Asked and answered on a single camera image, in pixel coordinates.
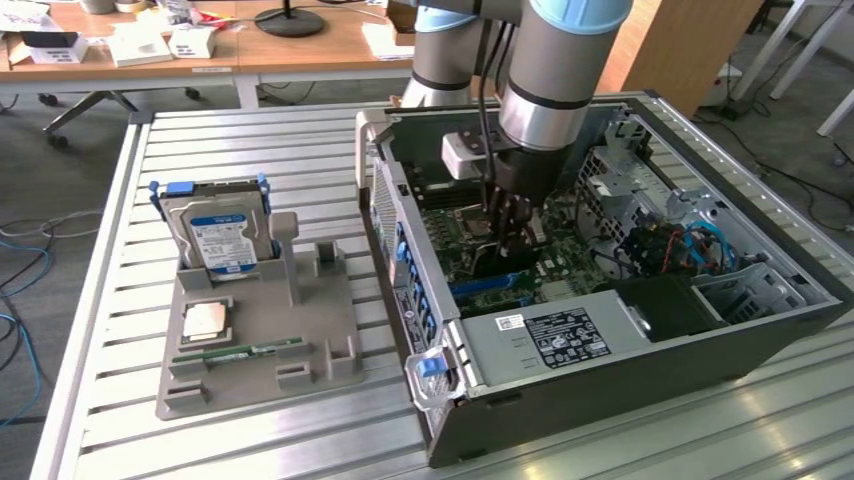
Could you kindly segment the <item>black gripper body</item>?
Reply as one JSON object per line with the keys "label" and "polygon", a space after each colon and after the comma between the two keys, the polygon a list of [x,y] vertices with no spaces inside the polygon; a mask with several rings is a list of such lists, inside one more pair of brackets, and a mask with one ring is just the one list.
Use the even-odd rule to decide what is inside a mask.
{"label": "black gripper body", "polygon": [[510,195],[542,205],[562,173],[562,151],[503,150],[494,160],[494,183]]}

